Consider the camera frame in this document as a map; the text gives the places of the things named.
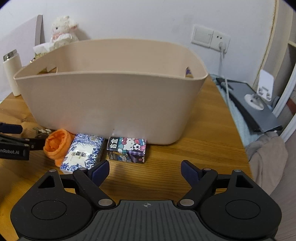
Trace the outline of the grey laptop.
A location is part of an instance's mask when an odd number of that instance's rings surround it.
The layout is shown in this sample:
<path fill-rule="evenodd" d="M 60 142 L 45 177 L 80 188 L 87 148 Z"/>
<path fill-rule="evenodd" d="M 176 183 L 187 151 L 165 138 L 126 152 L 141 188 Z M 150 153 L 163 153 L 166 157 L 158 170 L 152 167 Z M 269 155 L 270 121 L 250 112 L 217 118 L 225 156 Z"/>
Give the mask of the grey laptop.
<path fill-rule="evenodd" d="M 246 83 L 216 78 L 223 89 L 229 90 L 229 97 L 243 115 L 254 132 L 281 131 L 282 125 L 277 117 Z"/>

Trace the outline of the beige plastic storage bin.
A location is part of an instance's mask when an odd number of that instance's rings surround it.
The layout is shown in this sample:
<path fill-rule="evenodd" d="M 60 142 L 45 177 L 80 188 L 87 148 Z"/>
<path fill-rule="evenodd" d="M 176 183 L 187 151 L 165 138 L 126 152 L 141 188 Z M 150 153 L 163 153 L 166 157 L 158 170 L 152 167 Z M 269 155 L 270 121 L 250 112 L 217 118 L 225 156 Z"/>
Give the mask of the beige plastic storage bin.
<path fill-rule="evenodd" d="M 184 46 L 99 39 L 49 52 L 14 78 L 41 126 L 168 145 L 182 135 L 207 76 Z"/>

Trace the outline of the gold tissue box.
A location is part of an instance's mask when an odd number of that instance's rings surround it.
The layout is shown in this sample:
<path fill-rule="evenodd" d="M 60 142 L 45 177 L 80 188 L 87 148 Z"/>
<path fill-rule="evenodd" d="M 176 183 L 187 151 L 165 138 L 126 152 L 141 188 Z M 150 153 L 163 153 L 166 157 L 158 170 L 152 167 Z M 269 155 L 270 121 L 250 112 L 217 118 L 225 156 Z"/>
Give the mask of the gold tissue box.
<path fill-rule="evenodd" d="M 44 56 L 45 54 L 55 50 L 54 43 L 48 42 L 39 44 L 33 47 L 34 50 L 34 58 L 30 61 L 30 63 L 33 63 L 36 59 Z M 38 74 L 47 74 L 47 73 L 56 73 L 57 67 L 46 67 L 43 70 L 41 70 Z"/>

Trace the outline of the white plush lamb toy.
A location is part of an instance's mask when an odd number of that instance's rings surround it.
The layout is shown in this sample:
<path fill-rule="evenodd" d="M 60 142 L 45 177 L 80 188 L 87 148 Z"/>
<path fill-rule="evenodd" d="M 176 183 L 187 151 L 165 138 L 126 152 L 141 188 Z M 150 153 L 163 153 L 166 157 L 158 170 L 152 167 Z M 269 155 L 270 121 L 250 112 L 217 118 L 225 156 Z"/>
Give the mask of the white plush lamb toy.
<path fill-rule="evenodd" d="M 78 41 L 75 31 L 78 24 L 69 16 L 60 16 L 52 23 L 51 40 L 55 44 L 67 44 Z"/>

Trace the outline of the cream thermos bottle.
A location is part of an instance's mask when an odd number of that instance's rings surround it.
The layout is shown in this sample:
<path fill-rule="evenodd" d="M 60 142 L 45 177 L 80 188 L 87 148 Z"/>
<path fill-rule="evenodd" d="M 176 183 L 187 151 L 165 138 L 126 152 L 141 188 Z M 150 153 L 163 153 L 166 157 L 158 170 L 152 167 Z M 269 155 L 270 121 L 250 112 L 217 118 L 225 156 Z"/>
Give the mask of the cream thermos bottle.
<path fill-rule="evenodd" d="M 3 67 L 14 96 L 21 94 L 14 75 L 22 68 L 20 56 L 16 49 L 3 56 Z"/>

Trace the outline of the metal keys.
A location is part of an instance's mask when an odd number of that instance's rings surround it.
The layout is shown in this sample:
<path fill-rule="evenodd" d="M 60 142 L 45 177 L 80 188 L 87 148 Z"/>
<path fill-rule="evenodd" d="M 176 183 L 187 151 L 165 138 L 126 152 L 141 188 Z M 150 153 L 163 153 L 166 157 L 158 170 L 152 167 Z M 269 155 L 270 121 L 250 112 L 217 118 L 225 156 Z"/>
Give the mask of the metal keys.
<path fill-rule="evenodd" d="M 44 138 L 44 139 L 46 139 L 53 132 L 48 128 L 34 127 L 33 130 L 36 131 L 35 138 Z"/>

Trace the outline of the pink headboard panel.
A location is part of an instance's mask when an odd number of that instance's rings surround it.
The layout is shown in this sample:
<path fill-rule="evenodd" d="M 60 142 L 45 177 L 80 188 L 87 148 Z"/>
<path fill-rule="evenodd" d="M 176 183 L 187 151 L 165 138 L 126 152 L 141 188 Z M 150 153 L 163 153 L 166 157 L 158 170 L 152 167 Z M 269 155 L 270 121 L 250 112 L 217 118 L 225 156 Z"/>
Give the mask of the pink headboard panel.
<path fill-rule="evenodd" d="M 16 49 L 22 65 L 27 65 L 34 57 L 33 47 L 40 44 L 42 21 L 43 16 L 37 15 L 1 37 L 1 100 L 11 93 L 3 67 L 3 56 Z"/>

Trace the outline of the blue white porcelain pattern box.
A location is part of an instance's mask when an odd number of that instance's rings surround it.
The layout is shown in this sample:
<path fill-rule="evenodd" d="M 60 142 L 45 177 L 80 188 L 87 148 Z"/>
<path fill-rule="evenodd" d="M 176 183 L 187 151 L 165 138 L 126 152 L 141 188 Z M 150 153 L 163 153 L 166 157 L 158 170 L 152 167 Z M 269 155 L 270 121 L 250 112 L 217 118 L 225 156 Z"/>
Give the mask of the blue white porcelain pattern box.
<path fill-rule="evenodd" d="M 78 133 L 60 166 L 64 174 L 71 174 L 79 168 L 91 169 L 100 162 L 105 138 Z"/>

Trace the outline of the white wall switch socket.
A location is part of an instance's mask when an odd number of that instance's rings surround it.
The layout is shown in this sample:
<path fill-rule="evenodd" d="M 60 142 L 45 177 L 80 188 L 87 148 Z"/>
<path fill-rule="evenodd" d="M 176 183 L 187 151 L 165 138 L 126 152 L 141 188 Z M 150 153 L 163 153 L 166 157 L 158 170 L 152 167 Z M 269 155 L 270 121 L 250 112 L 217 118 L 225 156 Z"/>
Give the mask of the white wall switch socket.
<path fill-rule="evenodd" d="M 230 36 L 201 25 L 194 25 L 191 43 L 219 52 L 227 53 Z"/>

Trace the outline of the beige grey clothing pile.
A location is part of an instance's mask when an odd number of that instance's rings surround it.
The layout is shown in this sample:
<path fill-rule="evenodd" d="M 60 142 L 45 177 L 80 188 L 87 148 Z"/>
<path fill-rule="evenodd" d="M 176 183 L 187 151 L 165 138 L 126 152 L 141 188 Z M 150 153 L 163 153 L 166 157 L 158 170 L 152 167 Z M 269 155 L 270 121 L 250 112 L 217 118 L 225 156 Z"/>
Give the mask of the beige grey clothing pile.
<path fill-rule="evenodd" d="M 270 195 L 280 183 L 288 159 L 283 139 L 275 132 L 266 132 L 246 147 L 255 183 Z"/>

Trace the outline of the orange rolled sock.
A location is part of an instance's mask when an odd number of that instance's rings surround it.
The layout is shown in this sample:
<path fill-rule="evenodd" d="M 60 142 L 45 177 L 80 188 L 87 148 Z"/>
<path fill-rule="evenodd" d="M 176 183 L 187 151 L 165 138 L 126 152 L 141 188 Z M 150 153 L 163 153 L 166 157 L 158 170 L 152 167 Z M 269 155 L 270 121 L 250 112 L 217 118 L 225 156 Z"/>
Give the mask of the orange rolled sock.
<path fill-rule="evenodd" d="M 48 158 L 54 160 L 57 167 L 61 167 L 74 137 L 75 135 L 67 130 L 59 129 L 46 138 L 43 147 L 44 153 Z"/>

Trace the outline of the cartoon blind box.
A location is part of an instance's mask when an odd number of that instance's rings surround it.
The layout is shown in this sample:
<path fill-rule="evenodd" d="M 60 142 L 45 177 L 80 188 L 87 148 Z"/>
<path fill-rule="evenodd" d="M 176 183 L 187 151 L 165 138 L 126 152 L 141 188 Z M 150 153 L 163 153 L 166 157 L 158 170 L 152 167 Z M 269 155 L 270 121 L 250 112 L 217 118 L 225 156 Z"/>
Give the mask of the cartoon blind box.
<path fill-rule="evenodd" d="M 110 160 L 145 163 L 147 141 L 143 138 L 110 137 L 107 142 L 107 154 Z"/>

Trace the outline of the white phone stand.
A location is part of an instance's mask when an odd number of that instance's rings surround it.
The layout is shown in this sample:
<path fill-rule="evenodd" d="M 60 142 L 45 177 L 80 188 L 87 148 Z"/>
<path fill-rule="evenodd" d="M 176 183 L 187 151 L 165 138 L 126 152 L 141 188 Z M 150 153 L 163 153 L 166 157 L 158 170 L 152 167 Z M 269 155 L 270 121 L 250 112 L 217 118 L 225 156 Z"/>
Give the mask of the white phone stand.
<path fill-rule="evenodd" d="M 274 77 L 265 70 L 260 70 L 256 93 L 246 94 L 244 96 L 244 100 L 253 109 L 264 110 L 263 101 L 271 101 L 273 94 L 273 84 Z"/>

